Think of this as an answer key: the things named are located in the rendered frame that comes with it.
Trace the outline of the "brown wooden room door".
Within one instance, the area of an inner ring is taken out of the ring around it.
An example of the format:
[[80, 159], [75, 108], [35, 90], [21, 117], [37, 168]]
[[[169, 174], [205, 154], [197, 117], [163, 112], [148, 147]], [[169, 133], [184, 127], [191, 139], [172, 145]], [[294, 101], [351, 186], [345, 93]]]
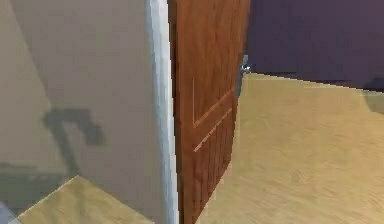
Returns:
[[251, 0], [168, 0], [179, 224], [196, 224], [232, 155]]

